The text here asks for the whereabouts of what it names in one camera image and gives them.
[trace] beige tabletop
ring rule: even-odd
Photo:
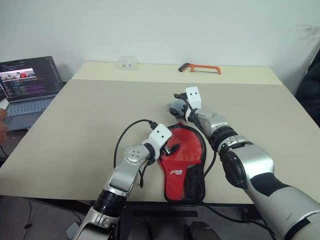
[[[141,64],[125,71],[113,63],[85,63],[0,168],[0,195],[95,200],[113,170],[121,132],[138,119],[175,124],[166,104],[175,100],[173,93],[197,86],[204,107],[269,152],[281,181],[320,202],[320,130],[270,68],[222,67],[222,75],[177,74],[177,68]],[[117,161],[150,132],[146,123],[129,130]],[[206,166],[213,156],[207,149]],[[219,158],[205,184],[206,202],[252,203],[227,182]],[[163,185],[155,163],[147,168],[144,187],[135,186],[129,200],[165,202]]]

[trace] white wall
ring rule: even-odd
[[[51,55],[64,80],[135,56],[271,66],[294,92],[319,41],[319,0],[0,0],[0,62]]]

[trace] laptop screen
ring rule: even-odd
[[[9,102],[56,95],[63,87],[51,56],[0,62],[0,83]]]

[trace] laptop keyboard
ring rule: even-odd
[[[39,101],[30,101],[30,102],[23,102],[23,103],[15,103],[10,104],[8,109],[6,110],[7,116],[16,116],[22,114],[32,114],[43,112],[49,106],[53,99],[45,99]]]

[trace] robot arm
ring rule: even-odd
[[[73,240],[110,239],[136,181],[138,170],[143,164],[152,164],[159,158],[160,150],[171,136],[171,131],[159,124],[141,145],[124,151],[121,164],[113,170]]]
[[[280,182],[274,176],[273,160],[263,148],[238,135],[225,118],[202,108],[197,87],[189,87],[175,97],[179,100],[169,106],[170,113],[201,128],[219,154],[228,182],[245,191],[279,239],[320,238],[320,204]]]

